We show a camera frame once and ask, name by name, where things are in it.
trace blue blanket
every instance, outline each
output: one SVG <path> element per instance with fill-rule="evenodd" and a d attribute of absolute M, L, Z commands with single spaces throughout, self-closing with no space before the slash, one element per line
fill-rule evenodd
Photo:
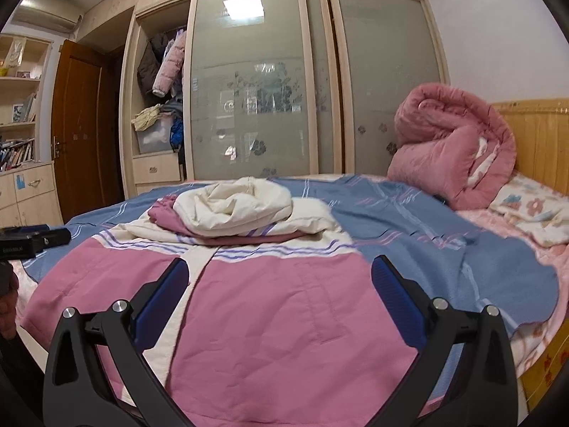
<path fill-rule="evenodd" d="M 380 254 L 387 255 L 404 277 L 417 281 L 431 298 L 445 297 L 454 308 L 468 311 L 481 311 L 488 304 L 498 306 L 510 337 L 521 324 L 547 321 L 553 312 L 559 286 L 552 267 L 539 264 L 522 241 L 480 229 L 418 189 L 360 176 L 334 182 L 273 181 L 295 197 L 326 202 L 370 263 Z M 135 220 L 160 197 L 200 186 L 159 188 L 75 217 L 66 225 L 73 237 L 71 244 L 45 251 L 24 267 L 35 281 L 41 281 L 86 238 Z M 460 348 L 455 348 L 432 397 L 445 393 L 459 355 Z"/>

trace sliding wardrobe door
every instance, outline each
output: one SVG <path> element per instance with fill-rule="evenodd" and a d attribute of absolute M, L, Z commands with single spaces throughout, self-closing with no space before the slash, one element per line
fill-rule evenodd
<path fill-rule="evenodd" d="M 196 179 L 309 173 L 300 14 L 299 0 L 197 0 L 187 79 Z"/>
<path fill-rule="evenodd" d="M 353 103 L 353 115 L 344 116 L 346 172 L 386 175 L 397 150 L 397 108 L 417 85 L 440 81 L 425 13 L 415 0 L 332 0 L 332 7 L 344 106 Z"/>
<path fill-rule="evenodd" d="M 321 174 L 342 173 L 342 129 L 334 30 L 328 0 L 306 0 L 314 65 Z"/>

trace book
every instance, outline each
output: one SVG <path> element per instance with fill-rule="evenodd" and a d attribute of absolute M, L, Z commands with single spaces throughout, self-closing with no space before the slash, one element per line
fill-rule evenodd
<path fill-rule="evenodd" d="M 33 161 L 34 138 L 0 141 L 0 172 Z"/>
<path fill-rule="evenodd" d="M 35 93 L 30 93 L 30 95 L 24 101 L 24 105 L 22 106 L 22 113 L 18 117 L 17 122 L 27 122 L 28 116 L 30 114 L 30 109 L 32 107 L 33 99 L 35 98 Z"/>
<path fill-rule="evenodd" d="M 26 122 L 34 122 L 37 113 L 38 113 L 38 98 L 34 96 L 32 99 L 32 105 L 30 107 L 30 113 L 26 117 Z"/>

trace white wall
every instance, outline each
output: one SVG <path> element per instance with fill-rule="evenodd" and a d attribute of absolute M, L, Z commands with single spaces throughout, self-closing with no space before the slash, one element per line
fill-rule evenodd
<path fill-rule="evenodd" d="M 451 84 L 488 102 L 569 96 L 569 44 L 542 0 L 429 0 Z"/>
<path fill-rule="evenodd" d="M 22 35 L 29 35 L 30 37 L 53 41 L 47 68 L 42 74 L 43 93 L 39 111 L 39 160 L 42 162 L 49 161 L 51 160 L 51 103 L 53 99 L 53 86 L 55 85 L 55 74 L 58 71 L 59 47 L 67 37 L 65 34 L 47 31 L 39 27 L 35 28 L 32 25 L 19 25 L 10 22 L 6 24 L 2 32 L 20 33 Z"/>

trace floral pillowcase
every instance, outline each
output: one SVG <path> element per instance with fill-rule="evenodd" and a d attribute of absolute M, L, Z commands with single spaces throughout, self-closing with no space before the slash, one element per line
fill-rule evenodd
<path fill-rule="evenodd" d="M 569 243 L 569 198 L 515 173 L 490 204 L 543 247 Z"/>

